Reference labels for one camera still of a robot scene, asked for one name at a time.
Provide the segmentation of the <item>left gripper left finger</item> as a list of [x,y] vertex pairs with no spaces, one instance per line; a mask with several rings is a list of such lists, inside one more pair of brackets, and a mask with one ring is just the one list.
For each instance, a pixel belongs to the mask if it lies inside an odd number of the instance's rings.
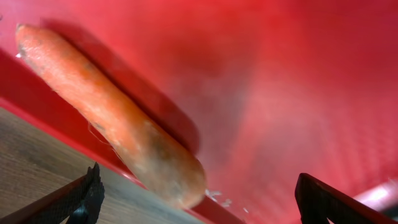
[[96,224],[104,200],[100,167],[41,199],[1,218],[7,224]]

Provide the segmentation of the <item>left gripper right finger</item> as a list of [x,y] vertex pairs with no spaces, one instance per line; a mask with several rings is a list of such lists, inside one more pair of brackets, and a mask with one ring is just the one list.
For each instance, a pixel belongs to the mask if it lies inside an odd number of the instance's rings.
[[307,173],[298,177],[295,199],[302,224],[397,224]]

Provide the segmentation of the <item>orange carrot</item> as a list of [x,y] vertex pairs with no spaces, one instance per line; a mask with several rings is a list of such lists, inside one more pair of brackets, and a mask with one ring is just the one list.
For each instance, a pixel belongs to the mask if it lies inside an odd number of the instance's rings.
[[179,209],[203,200],[206,178],[199,160],[76,47],[28,24],[17,26],[16,44],[25,63],[109,142],[149,191]]

